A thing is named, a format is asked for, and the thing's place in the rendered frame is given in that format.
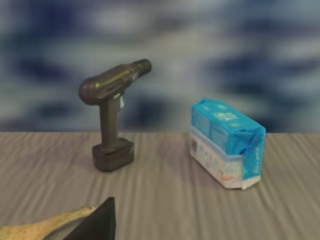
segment wooden handle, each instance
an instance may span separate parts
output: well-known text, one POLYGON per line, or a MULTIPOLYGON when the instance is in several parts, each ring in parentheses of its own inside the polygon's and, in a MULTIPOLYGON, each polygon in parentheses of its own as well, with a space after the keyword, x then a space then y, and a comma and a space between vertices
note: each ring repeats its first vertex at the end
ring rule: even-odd
POLYGON ((0 226, 0 240, 43 240, 54 230, 80 218, 87 217, 97 208, 81 207, 33 224, 0 226))

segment wooden surface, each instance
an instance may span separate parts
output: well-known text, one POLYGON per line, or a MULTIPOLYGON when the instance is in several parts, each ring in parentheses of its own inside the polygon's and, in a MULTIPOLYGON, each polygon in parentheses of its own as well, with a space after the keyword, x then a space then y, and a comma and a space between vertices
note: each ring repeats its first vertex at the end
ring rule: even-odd
POLYGON ((268 134, 262 180, 226 190, 189 156, 187 134, 125 133, 135 160, 96 170, 98 133, 0 133, 0 226, 115 197, 116 240, 318 240, 320 134, 268 134))

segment tissue pack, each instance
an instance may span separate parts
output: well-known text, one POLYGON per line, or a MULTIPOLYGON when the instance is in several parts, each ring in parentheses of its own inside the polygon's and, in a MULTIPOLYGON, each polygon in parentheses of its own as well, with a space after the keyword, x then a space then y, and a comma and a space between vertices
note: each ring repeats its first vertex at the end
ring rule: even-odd
POLYGON ((190 154, 227 189, 261 179, 266 129, 222 100, 192 106, 190 154))

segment dark pointed object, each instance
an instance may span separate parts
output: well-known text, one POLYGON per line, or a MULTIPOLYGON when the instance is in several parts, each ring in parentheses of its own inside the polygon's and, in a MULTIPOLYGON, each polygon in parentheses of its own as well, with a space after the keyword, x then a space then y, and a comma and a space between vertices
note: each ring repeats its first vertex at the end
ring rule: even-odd
POLYGON ((109 197, 63 240, 114 240, 115 236, 115 199, 109 197))

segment package top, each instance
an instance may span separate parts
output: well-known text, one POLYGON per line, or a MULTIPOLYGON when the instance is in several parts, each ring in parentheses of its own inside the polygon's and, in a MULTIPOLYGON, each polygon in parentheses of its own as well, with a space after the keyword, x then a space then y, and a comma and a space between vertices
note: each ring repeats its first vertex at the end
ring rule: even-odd
POLYGON ((229 133, 252 132, 264 128, 250 117, 239 112, 219 99, 203 98, 193 105, 193 109, 201 112, 206 118, 218 123, 229 133))

